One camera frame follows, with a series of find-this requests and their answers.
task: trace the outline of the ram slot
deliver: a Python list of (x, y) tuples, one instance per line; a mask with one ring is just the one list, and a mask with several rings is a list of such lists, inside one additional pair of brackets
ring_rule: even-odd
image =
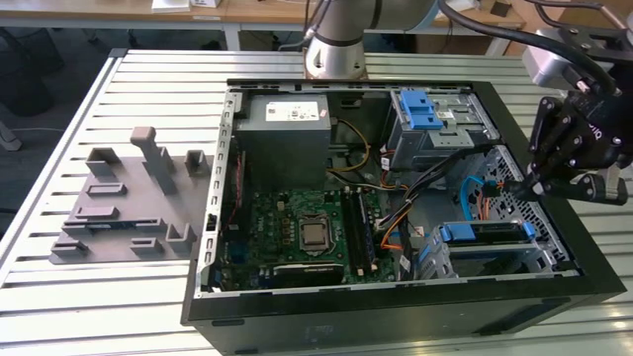
[(362, 197), (356, 192), (342, 190), (340, 192), (341, 210), (344, 213), (345, 240), (348, 242), (348, 254), (350, 272), (358, 276), (365, 275), (372, 270), (373, 252), (372, 244), (368, 248), (366, 229), (369, 223), (366, 219), (366, 209), (362, 206)]

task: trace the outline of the wooden desk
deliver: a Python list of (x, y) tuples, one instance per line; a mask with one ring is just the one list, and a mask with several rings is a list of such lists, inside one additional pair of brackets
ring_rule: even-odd
[[(486, 24), (521, 28), (524, 20), (513, 10), (506, 17), (489, 13), (493, 0), (482, 10), (465, 14)], [(0, 0), (0, 25), (16, 27), (77, 27), (162, 30), (222, 30), (229, 50), (240, 50), (241, 30), (301, 31), (304, 0), (222, 0), (218, 8), (192, 7), (186, 13), (152, 13), (152, 0)], [(446, 34), (448, 20), (406, 33)], [(374, 33), (404, 31), (370, 30)], [(454, 35), (480, 36), (454, 26)], [(509, 41), (493, 39), (486, 55), (502, 55)]]
[[(310, 0), (310, 12), (317, 0)], [(518, 28), (525, 24), (524, 19), (510, 9), (506, 17), (490, 13), (494, 0), (484, 0), (481, 10), (466, 10), (464, 15), (472, 19), (502, 27)], [(226, 22), (250, 22), (268, 24), (302, 24), (305, 20), (304, 0), (228, 0), (228, 9), (224, 15)], [(433, 21), (433, 26), (446, 27), (448, 19), (441, 16)]]
[(109, 21), (194, 22), (194, 16), (222, 21), (228, 0), (218, 8), (193, 7), (185, 13), (152, 13), (152, 0), (1, 0), (0, 17)]

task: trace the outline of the yellow wire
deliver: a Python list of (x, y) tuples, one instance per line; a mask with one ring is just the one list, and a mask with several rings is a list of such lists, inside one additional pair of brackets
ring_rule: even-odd
[(369, 142), (366, 141), (365, 136), (360, 133), (358, 129), (353, 126), (353, 124), (349, 123), (349, 121), (342, 120), (342, 119), (338, 119), (338, 121), (341, 121), (356, 132), (360, 139), (362, 140), (362, 143), (365, 144), (365, 157), (362, 158), (362, 161), (357, 165), (353, 165), (350, 167), (329, 168), (328, 172), (349, 172), (349, 171), (353, 171), (354, 169), (361, 168), (366, 164), (366, 161), (369, 160), (370, 146), (369, 146)]

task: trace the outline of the blue plastic clip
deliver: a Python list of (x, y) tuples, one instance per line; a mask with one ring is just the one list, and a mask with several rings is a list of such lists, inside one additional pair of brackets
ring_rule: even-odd
[(450, 235), (448, 233), (446, 228), (444, 228), (444, 227), (440, 228), (440, 235), (442, 235), (442, 240), (444, 240), (445, 243), (448, 241), (450, 241)]
[(531, 241), (535, 238), (534, 226), (531, 225), (529, 221), (524, 222), (522, 226), (524, 226), (525, 234), (527, 235), (527, 239)]
[(450, 224), (446, 225), (446, 228), (450, 230), (453, 241), (474, 241), (477, 239), (470, 224)]
[(426, 93), (418, 90), (400, 92), (401, 107), (410, 118), (413, 130), (441, 130), (444, 123), (436, 116), (436, 108)]
[(432, 247), (429, 245), (426, 245), (426, 247), (424, 248), (424, 250), (420, 252), (420, 256), (417, 257), (417, 264), (420, 265), (424, 261), (424, 259), (426, 258), (428, 256), (428, 253), (432, 251)]

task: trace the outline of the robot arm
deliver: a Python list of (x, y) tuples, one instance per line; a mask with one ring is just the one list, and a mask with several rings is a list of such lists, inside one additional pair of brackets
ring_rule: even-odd
[[(627, 24), (601, 4), (525, 0), (554, 28), (537, 34), (489, 26), (438, 0), (446, 17), (489, 36), (526, 44), (524, 63), (533, 82), (569, 90), (561, 101), (539, 102), (522, 182), (506, 182), (518, 198), (551, 195), (622, 205), (627, 190), (619, 169), (633, 161), (633, 15)], [(573, 26), (550, 19), (542, 6), (598, 10), (614, 30)], [(365, 72), (362, 31), (408, 30), (436, 16), (434, 0), (322, 0), (312, 26), (314, 39), (305, 69), (317, 79), (357, 79)]]
[[(601, 4), (526, 1), (535, 4), (543, 21), (555, 26), (541, 30), (537, 37), (473, 22), (440, 0), (440, 9), (457, 23), (530, 46), (524, 63), (537, 85), (570, 90), (562, 102), (553, 97), (539, 102), (527, 149), (533, 155), (527, 176), (506, 187), (524, 200), (551, 195), (622, 205), (627, 190), (619, 169), (633, 161), (631, 30)], [(615, 29), (555, 22), (542, 6), (598, 10)]]
[(317, 5), (305, 54), (305, 70), (314, 79), (366, 76), (365, 30), (410, 30), (432, 22), (436, 0), (324, 0)]

